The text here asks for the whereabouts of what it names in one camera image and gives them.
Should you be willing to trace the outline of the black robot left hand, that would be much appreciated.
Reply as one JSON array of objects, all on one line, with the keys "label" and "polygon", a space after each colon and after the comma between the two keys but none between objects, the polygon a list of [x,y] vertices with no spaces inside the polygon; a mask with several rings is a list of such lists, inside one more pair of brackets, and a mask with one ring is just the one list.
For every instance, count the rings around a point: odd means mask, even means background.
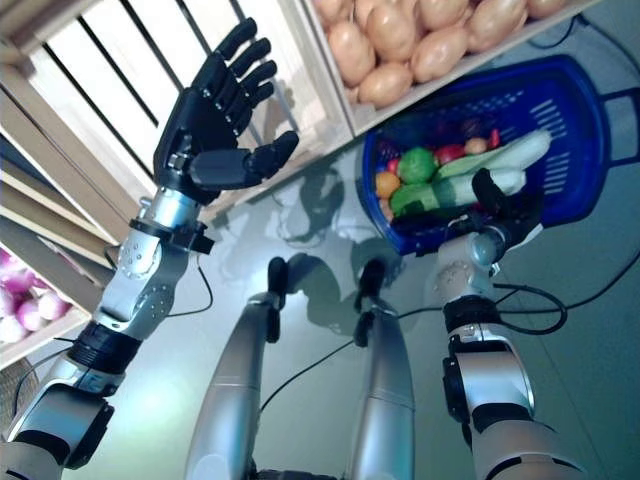
[{"label": "black robot left hand", "polygon": [[274,93],[271,43],[256,33],[253,18],[238,23],[179,94],[153,155],[157,187],[206,206],[222,191],[261,184],[292,156],[293,130],[253,150],[239,146],[254,110]]}]

